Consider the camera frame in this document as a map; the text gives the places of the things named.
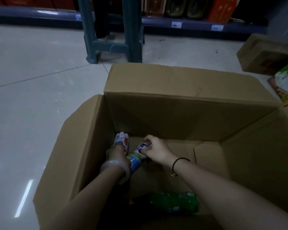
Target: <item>white tile floor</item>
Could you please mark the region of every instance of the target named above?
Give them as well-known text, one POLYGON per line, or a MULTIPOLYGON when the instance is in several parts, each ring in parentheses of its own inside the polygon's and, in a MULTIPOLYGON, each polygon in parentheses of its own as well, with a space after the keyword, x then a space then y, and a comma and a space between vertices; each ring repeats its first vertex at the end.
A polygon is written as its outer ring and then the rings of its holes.
MULTIPOLYGON (((242 42, 154 35, 145 40, 143 63, 244 73, 236 57, 242 42)), ((124 42, 123 34, 115 41, 124 42)), ((62 123, 82 102, 103 93, 112 64, 127 61, 110 53, 98 65, 85 58, 82 31, 0 26, 0 229, 38 229, 32 199, 62 123)), ((276 96, 269 76, 249 74, 276 96)))

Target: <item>hand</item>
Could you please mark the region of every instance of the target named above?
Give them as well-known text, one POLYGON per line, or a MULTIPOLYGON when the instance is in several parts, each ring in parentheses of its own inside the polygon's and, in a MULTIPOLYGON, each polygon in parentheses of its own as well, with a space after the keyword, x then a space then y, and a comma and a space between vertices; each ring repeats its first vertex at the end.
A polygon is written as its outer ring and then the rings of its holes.
POLYGON ((130 167, 131 162, 127 159, 124 153, 123 143, 118 142, 107 150, 107 160, 118 160, 126 163, 130 167))
POLYGON ((152 149, 149 150, 142 149, 141 154, 149 157, 153 161, 158 162, 162 165, 172 167, 175 160, 178 159, 179 157, 175 155, 169 149, 166 143, 163 140, 159 139, 158 137, 148 135, 144 138, 144 142, 148 140, 150 140, 151 142, 152 149))

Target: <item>person's right hand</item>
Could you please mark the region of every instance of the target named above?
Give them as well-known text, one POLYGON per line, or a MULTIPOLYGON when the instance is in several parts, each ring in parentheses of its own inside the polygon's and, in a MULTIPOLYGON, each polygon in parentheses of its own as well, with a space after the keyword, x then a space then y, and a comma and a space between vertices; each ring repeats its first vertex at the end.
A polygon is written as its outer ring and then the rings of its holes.
POLYGON ((152 148, 149 150, 142 149, 140 153, 149 157, 155 162, 172 167, 175 160, 178 159, 179 157, 175 155, 169 149, 166 143, 163 140, 159 139, 158 137, 148 135, 144 138, 144 142, 148 140, 150 140, 152 148))

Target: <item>bracelet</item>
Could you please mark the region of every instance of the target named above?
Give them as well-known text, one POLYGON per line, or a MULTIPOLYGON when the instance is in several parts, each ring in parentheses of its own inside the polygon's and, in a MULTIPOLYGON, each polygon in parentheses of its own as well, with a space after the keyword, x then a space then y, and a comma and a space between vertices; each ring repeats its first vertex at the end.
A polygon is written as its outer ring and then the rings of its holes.
POLYGON ((176 161, 174 161, 173 166, 172 166, 172 176, 173 176, 173 177, 177 177, 177 176, 178 176, 178 175, 174 172, 174 165, 175 165, 175 163, 176 163, 178 160, 180 160, 180 159, 186 159, 186 160, 190 161, 188 158, 185 158, 185 157, 180 157, 180 158, 176 159, 176 161))
POLYGON ((102 171, 104 171, 107 167, 109 167, 110 165, 121 166, 126 172, 126 175, 117 182, 118 185, 123 184, 124 182, 126 182, 129 179, 129 177, 130 177, 130 169, 129 169, 128 165, 126 163, 122 162, 122 161, 110 160, 110 161, 104 162, 101 165, 101 167, 100 167, 100 173, 102 171))

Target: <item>green soda bottle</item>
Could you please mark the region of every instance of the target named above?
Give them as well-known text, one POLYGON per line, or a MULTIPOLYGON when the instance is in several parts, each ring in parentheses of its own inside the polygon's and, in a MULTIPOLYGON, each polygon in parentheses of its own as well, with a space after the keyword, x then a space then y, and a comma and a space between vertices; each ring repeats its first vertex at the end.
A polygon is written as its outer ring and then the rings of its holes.
POLYGON ((142 211, 196 213, 199 202, 193 193, 148 193, 132 200, 132 207, 142 211))

